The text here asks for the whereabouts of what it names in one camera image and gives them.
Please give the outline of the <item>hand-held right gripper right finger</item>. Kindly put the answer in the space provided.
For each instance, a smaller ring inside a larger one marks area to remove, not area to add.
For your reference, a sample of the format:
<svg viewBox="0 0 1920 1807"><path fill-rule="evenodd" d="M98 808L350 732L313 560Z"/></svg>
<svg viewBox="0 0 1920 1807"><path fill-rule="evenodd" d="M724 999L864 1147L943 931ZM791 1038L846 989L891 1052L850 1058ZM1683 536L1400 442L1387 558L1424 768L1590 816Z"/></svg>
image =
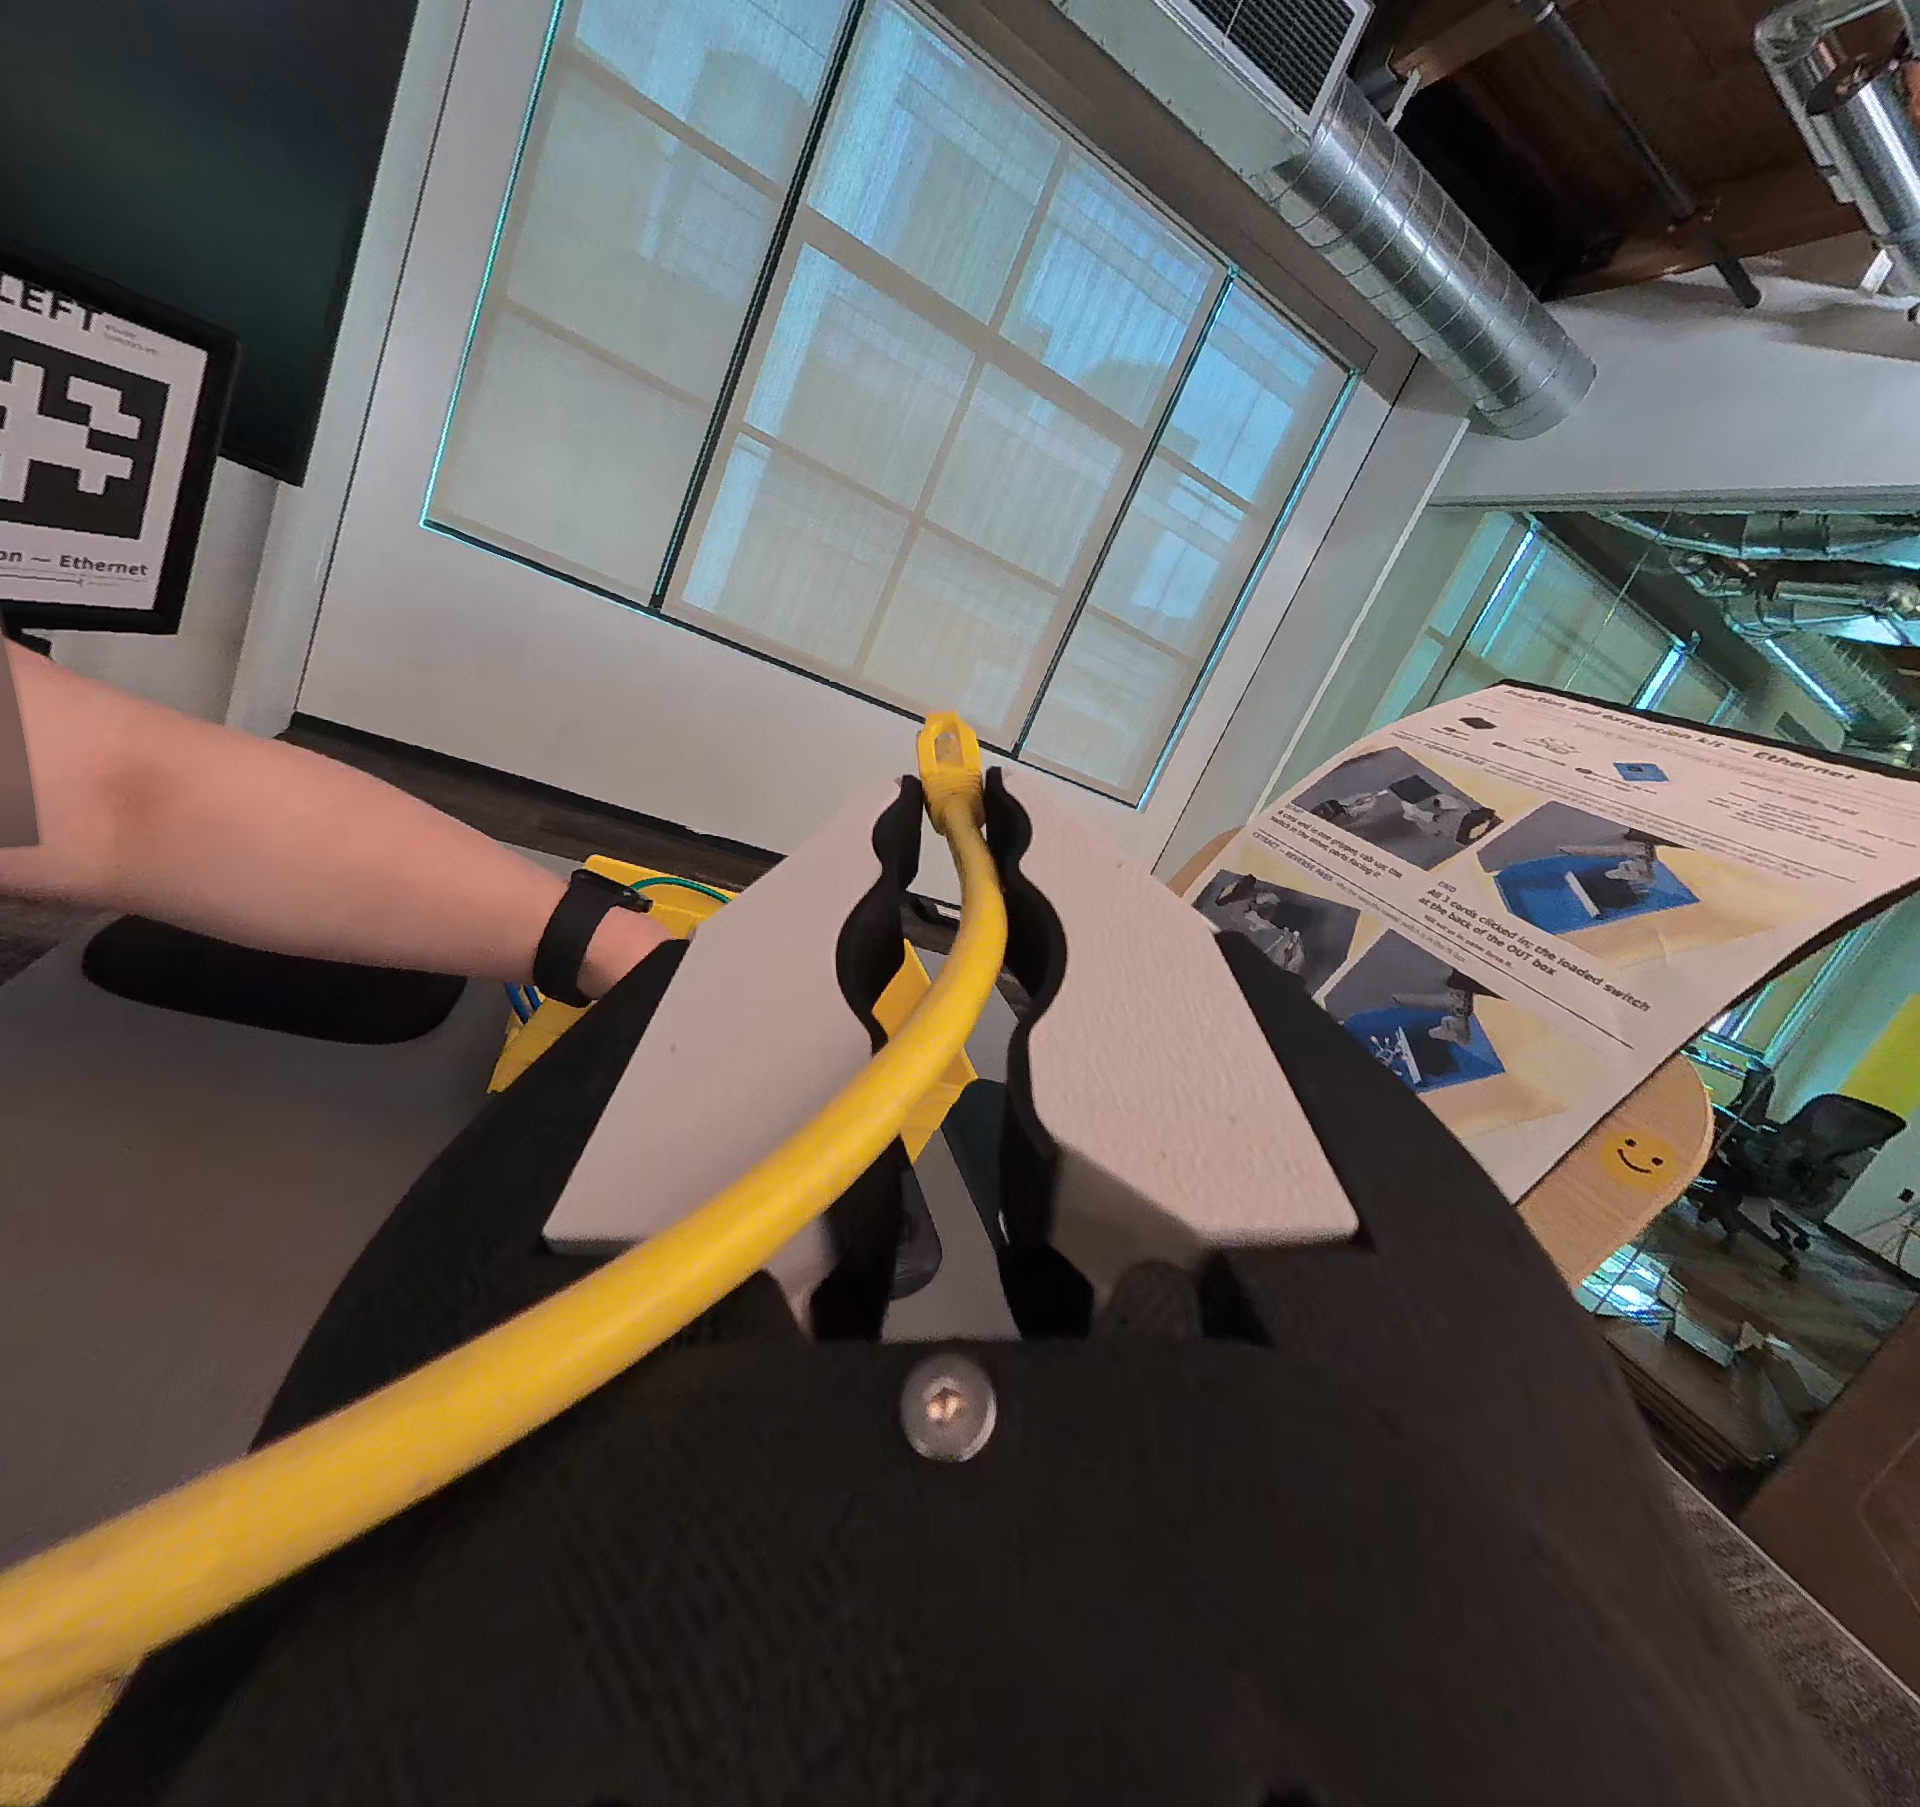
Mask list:
<svg viewBox="0 0 1920 1807"><path fill-rule="evenodd" d="M1342 1244L1341 1187L1222 939L1111 841L993 768L1006 969L1002 1232L1061 1257Z"/></svg>

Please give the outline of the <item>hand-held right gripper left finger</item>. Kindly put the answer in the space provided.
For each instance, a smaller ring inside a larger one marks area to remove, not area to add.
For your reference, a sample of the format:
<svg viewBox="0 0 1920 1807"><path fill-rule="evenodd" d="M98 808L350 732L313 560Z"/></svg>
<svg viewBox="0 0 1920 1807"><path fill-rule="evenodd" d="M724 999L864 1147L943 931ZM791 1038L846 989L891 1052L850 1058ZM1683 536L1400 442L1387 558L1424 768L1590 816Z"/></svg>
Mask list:
<svg viewBox="0 0 1920 1807"><path fill-rule="evenodd" d="M694 1216L814 1120L885 1044L919 783L860 795L700 921L545 1224L565 1257Z"/></svg>

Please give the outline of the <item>yellow plastic bin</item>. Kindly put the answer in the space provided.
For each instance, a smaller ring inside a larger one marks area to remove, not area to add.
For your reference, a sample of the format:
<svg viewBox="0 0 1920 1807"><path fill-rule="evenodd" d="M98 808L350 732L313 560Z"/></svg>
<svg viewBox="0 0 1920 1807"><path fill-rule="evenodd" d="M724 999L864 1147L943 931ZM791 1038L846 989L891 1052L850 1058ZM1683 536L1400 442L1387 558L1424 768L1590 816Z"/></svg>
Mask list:
<svg viewBox="0 0 1920 1807"><path fill-rule="evenodd" d="M706 920L730 904L736 896L734 889L672 875L648 865L611 859L604 854L590 857L584 866L613 879L616 884L630 884L651 901L653 914L659 920L659 924L681 939L690 939ZM889 1038L901 1033L906 1021L930 995L935 974L927 963L930 956L921 956L908 946L898 974L884 989L877 1007L877 1021ZM500 1094L509 1090L541 1053L546 1053L572 1025L584 1017L583 1009L545 1002L530 984L511 984L509 996L509 1038L493 1065L489 1094ZM972 1058L966 1053L966 1050L959 1050L945 1070L937 1078L937 1085L910 1110L908 1121L901 1129L901 1138L913 1163L919 1159L925 1145L955 1110L966 1088L969 1088L978 1078L980 1074L975 1070Z"/></svg>

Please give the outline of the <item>person's left forearm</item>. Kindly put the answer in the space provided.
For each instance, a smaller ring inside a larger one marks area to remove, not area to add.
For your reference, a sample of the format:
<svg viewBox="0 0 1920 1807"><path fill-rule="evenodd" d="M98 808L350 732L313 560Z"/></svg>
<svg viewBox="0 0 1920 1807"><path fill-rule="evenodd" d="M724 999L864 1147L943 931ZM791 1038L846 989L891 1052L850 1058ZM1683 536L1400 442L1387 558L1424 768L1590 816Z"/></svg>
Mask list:
<svg viewBox="0 0 1920 1807"><path fill-rule="evenodd" d="M418 797L5 641L21 765L11 901L139 914L281 956L538 980L563 880Z"/></svg>

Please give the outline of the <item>person's left hand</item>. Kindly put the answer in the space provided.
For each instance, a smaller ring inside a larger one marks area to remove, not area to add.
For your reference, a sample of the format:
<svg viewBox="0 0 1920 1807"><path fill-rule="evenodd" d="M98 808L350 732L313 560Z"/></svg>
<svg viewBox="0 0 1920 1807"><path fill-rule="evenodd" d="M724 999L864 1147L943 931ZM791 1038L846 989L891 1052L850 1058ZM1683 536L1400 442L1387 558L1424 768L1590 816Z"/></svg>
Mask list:
<svg viewBox="0 0 1920 1807"><path fill-rule="evenodd" d="M666 931L653 913L613 908L593 933L580 966L580 995L604 999L611 987L635 972L663 949L681 952L684 939Z"/></svg>

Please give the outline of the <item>black smartwatch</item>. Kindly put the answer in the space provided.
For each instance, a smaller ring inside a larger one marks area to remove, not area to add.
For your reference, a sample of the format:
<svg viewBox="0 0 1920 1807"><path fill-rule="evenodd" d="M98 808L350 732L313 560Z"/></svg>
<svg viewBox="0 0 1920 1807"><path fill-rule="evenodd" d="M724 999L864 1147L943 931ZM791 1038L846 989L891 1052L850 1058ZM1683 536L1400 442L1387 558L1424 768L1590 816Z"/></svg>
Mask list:
<svg viewBox="0 0 1920 1807"><path fill-rule="evenodd" d="M569 1009L588 1009L593 1003L583 981L588 952L607 916L619 910L648 914L653 904L630 884L616 884L588 866L569 873L533 960L533 989L545 1002L559 1002Z"/></svg>

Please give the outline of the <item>wooden document board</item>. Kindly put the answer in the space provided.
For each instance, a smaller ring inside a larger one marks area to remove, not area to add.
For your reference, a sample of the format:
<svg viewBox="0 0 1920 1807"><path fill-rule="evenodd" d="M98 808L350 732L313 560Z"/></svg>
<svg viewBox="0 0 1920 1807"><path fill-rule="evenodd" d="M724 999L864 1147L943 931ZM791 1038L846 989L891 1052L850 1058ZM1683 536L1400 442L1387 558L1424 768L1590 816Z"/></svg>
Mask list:
<svg viewBox="0 0 1920 1807"><path fill-rule="evenodd" d="M1670 1206L1707 1163L1713 1110L1695 1065L1667 1052L1629 1078L1584 1035L1477 981L1339 884L1226 833L1167 875L1221 933L1250 939L1487 1169L1561 1275L1578 1286ZM1613 1187L1605 1127L1647 1127L1684 1168L1659 1193Z"/></svg>

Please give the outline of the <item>printed instruction poster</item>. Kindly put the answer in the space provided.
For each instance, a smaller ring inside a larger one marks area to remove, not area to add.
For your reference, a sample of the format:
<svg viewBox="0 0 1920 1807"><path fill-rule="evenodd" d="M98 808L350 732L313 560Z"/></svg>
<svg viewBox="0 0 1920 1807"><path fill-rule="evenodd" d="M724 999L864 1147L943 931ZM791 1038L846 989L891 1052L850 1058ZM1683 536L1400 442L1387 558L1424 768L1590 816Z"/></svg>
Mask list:
<svg viewBox="0 0 1920 1807"><path fill-rule="evenodd" d="M1311 768L1190 901L1518 1198L1915 875L1915 772L1496 683Z"/></svg>

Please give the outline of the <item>black mesh wrist pad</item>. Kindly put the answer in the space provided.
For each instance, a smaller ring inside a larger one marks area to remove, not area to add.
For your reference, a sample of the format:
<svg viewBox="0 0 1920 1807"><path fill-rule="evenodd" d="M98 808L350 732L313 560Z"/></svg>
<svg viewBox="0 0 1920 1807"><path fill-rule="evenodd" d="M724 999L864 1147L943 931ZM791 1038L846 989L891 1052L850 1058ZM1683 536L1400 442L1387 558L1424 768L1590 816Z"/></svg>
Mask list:
<svg viewBox="0 0 1920 1807"><path fill-rule="evenodd" d="M243 949L145 916L97 931L83 974L130 1003L359 1046L439 1029L467 992L462 978Z"/></svg>

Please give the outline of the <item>black mesh office chair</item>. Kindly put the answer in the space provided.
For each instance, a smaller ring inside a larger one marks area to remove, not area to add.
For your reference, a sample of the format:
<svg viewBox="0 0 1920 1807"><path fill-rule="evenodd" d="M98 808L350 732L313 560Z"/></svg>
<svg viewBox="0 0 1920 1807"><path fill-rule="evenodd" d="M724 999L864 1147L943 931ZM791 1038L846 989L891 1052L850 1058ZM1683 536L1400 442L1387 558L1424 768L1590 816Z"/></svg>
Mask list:
<svg viewBox="0 0 1920 1807"><path fill-rule="evenodd" d="M1722 1235L1721 1254L1755 1240L1777 1252L1780 1275L1795 1280L1812 1227L1908 1121L1845 1093L1814 1094L1777 1120L1774 1085L1774 1070L1757 1064L1743 1075L1736 1099L1715 1110L1713 1147L1690 1198L1702 1223Z"/></svg>

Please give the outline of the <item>large gridded window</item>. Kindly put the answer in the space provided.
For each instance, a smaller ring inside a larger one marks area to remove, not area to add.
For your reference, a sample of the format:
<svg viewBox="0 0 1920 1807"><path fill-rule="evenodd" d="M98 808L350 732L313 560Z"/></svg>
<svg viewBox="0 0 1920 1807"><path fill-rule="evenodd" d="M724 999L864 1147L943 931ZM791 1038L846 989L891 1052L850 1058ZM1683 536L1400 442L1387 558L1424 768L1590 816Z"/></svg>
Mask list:
<svg viewBox="0 0 1920 1807"><path fill-rule="evenodd" d="M1137 807L1350 385L910 0L560 0L423 521Z"/></svg>

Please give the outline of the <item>black framed marker sign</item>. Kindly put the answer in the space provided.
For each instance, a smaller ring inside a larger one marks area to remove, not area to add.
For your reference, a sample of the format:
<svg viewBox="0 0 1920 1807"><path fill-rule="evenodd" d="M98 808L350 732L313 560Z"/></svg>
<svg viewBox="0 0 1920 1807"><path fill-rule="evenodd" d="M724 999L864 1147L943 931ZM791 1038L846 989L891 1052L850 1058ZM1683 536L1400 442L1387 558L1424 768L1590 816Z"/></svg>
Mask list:
<svg viewBox="0 0 1920 1807"><path fill-rule="evenodd" d="M179 634L238 358L207 320L5 246L11 628Z"/></svg>

